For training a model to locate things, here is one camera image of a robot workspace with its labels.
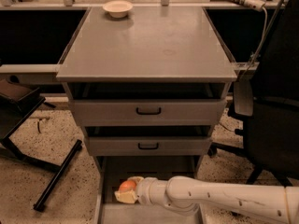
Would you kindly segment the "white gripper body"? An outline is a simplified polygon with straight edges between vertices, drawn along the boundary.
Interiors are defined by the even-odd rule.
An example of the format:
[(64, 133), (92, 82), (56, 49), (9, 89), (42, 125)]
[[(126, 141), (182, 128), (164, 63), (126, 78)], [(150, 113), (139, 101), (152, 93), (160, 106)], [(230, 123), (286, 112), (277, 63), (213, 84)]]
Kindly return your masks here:
[(136, 186), (136, 196), (142, 205), (160, 205), (168, 204), (166, 195), (166, 181), (154, 177), (146, 177)]

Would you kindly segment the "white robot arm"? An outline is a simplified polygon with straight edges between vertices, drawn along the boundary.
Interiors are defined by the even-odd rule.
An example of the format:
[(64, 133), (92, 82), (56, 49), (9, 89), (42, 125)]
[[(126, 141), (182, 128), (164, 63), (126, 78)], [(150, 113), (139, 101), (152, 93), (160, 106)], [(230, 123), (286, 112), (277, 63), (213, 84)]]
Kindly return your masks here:
[(189, 216), (201, 203), (274, 224), (299, 224), (299, 188), (205, 182), (186, 176), (168, 180), (132, 176), (114, 192), (120, 203), (159, 205)]

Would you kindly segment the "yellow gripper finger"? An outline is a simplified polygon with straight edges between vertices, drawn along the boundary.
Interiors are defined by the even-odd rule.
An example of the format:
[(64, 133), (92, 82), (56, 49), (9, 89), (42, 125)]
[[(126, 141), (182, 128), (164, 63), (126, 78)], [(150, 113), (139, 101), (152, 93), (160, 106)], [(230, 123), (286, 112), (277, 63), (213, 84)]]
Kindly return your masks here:
[(134, 204), (138, 200), (137, 195), (133, 190), (115, 191), (115, 197), (120, 203)]
[(132, 180), (136, 184), (138, 184), (139, 182), (141, 182), (142, 180), (144, 180), (144, 177), (142, 177), (142, 176), (131, 176), (127, 180)]

